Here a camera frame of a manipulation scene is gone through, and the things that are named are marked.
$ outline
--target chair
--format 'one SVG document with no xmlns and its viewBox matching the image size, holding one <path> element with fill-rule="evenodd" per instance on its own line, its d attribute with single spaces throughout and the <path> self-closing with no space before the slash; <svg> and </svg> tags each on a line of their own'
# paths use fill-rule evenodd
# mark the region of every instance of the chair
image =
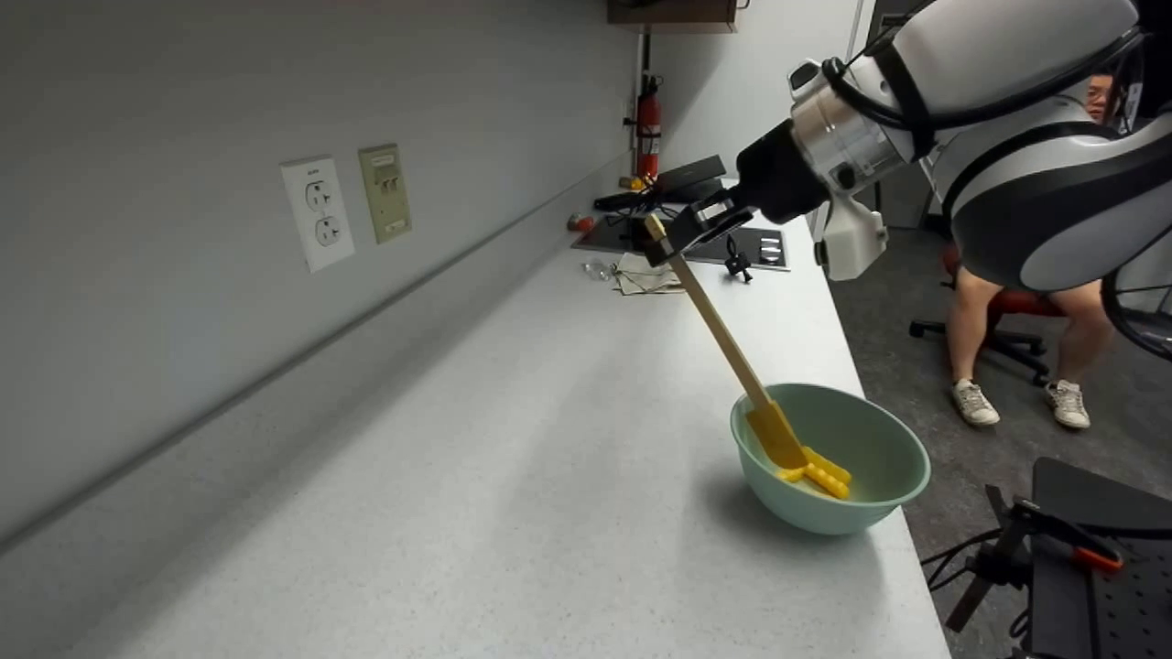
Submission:
<svg viewBox="0 0 1172 659">
<path fill-rule="evenodd" d="M 950 246 L 941 252 L 941 267 L 950 276 L 946 285 L 955 291 L 955 267 L 961 267 L 961 250 L 955 246 Z M 1061 320 L 1061 308 L 1056 308 L 1049 298 L 1029 292 L 1029 291 L 1001 291 L 988 301 L 988 330 L 987 330 L 980 353 L 1005 356 L 1005 358 L 1026 367 L 1033 386 L 1049 386 L 1050 372 L 1041 363 L 1041 356 L 1049 353 L 1045 341 L 1037 333 L 1006 333 L 1006 330 L 1001 330 L 1005 315 L 1050 315 L 1050 320 Z M 946 336 L 946 323 L 907 323 L 907 333 L 911 336 L 928 336 L 928 333 Z"/>
</svg>

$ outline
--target light green bowl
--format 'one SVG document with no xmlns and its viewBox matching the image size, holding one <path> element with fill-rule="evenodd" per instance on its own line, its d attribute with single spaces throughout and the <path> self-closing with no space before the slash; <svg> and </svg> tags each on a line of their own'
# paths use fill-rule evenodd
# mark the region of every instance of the light green bowl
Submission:
<svg viewBox="0 0 1172 659">
<path fill-rule="evenodd" d="M 775 480 L 772 462 L 746 426 L 752 403 L 739 398 L 728 414 L 728 426 L 739 447 L 744 480 L 783 523 L 813 535 L 853 535 L 879 523 L 928 488 L 928 450 L 919 437 L 889 409 L 816 386 L 768 386 L 767 394 L 792 417 L 803 445 L 839 462 L 853 475 L 849 498 L 841 502 L 806 485 Z"/>
</svg>

